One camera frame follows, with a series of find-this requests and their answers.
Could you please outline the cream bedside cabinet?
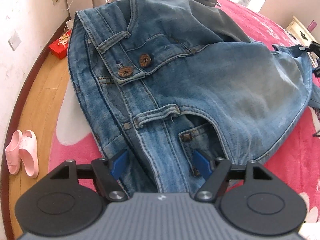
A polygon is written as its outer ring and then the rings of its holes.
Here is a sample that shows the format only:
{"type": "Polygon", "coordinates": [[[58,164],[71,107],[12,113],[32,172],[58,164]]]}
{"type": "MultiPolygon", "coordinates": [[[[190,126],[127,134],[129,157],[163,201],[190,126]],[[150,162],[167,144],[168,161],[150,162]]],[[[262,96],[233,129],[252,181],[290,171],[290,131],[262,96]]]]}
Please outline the cream bedside cabinet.
{"type": "Polygon", "coordinates": [[[292,16],[292,21],[287,26],[286,30],[304,46],[308,47],[312,41],[317,42],[307,28],[295,16],[292,16]]]}

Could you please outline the pink slipper right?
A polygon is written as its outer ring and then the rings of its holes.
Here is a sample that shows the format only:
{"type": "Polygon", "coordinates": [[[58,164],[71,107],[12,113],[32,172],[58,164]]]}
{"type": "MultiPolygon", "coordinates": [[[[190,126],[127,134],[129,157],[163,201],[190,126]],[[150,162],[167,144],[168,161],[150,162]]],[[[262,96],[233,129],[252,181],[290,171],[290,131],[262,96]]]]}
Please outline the pink slipper right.
{"type": "Polygon", "coordinates": [[[23,162],[27,176],[36,178],[39,174],[39,161],[37,155],[37,138],[33,131],[26,130],[22,133],[19,156],[23,162]]]}

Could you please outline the pink slipper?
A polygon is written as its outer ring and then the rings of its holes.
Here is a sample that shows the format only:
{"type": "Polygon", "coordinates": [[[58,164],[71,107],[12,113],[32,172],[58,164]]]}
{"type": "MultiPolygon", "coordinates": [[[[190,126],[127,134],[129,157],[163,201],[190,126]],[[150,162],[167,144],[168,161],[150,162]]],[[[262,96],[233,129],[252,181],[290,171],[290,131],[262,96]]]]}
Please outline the pink slipper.
{"type": "Polygon", "coordinates": [[[39,161],[37,155],[37,138],[33,131],[26,130],[22,133],[19,156],[23,162],[27,176],[36,178],[39,174],[39,161]]]}
{"type": "Polygon", "coordinates": [[[19,157],[20,142],[22,139],[22,132],[16,130],[11,137],[10,143],[5,148],[5,157],[8,165],[9,173],[16,175],[21,166],[21,159],[19,157]]]}

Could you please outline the pink slipper left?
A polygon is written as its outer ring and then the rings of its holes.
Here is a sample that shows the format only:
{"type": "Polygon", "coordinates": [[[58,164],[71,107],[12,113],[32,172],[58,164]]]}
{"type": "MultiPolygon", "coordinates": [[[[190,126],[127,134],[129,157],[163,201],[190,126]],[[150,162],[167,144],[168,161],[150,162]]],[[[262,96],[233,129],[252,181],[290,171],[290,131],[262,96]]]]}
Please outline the pink slipper left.
{"type": "Polygon", "coordinates": [[[5,157],[8,165],[9,173],[16,175],[21,166],[21,159],[19,157],[20,142],[22,139],[22,132],[16,130],[11,137],[10,143],[5,148],[5,157]]]}

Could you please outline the red gift box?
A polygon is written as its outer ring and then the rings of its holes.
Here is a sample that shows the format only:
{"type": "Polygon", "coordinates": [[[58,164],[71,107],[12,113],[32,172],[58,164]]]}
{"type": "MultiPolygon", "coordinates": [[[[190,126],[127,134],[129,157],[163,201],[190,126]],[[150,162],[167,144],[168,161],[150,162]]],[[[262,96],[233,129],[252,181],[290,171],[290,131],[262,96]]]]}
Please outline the red gift box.
{"type": "Polygon", "coordinates": [[[71,30],[67,31],[65,34],[60,36],[56,41],[49,45],[49,50],[58,59],[64,59],[67,55],[67,49],[69,40],[71,37],[71,30]]]}

